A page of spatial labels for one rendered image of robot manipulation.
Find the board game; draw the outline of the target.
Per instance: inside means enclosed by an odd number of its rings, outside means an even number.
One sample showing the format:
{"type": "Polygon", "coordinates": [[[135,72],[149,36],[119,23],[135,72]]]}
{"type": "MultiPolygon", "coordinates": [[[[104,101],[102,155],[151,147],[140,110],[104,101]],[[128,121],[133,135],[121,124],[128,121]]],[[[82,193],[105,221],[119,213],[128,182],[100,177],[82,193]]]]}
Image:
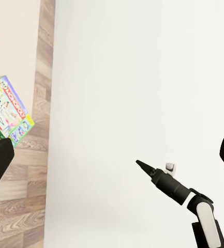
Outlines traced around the board game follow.
{"type": "Polygon", "coordinates": [[[0,76],[0,139],[10,137],[15,148],[34,125],[8,77],[0,76]]]}

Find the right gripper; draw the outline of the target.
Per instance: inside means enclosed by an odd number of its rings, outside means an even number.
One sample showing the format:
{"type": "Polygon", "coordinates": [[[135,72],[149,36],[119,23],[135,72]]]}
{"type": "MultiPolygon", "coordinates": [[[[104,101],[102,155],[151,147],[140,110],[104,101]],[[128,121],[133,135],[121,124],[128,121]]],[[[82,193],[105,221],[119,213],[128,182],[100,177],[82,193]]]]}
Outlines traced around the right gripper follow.
{"type": "Polygon", "coordinates": [[[158,189],[160,189],[167,196],[172,198],[173,193],[177,190],[177,188],[181,185],[181,183],[165,173],[161,168],[152,168],[151,166],[141,162],[140,160],[136,160],[136,163],[152,178],[152,183],[156,185],[158,189]]]}

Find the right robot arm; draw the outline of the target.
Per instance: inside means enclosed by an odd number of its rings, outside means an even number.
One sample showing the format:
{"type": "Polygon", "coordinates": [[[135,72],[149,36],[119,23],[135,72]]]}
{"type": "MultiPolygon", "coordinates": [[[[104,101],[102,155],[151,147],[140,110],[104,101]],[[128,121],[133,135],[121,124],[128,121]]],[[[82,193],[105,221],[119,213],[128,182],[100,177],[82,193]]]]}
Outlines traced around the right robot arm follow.
{"type": "Polygon", "coordinates": [[[166,163],[166,170],[152,168],[136,160],[136,163],[152,178],[156,185],[167,196],[183,205],[191,192],[195,196],[190,200],[187,209],[197,216],[198,222],[192,223],[198,248],[224,248],[224,237],[218,220],[215,219],[213,201],[193,188],[188,189],[173,178],[176,173],[176,164],[166,163]]]}

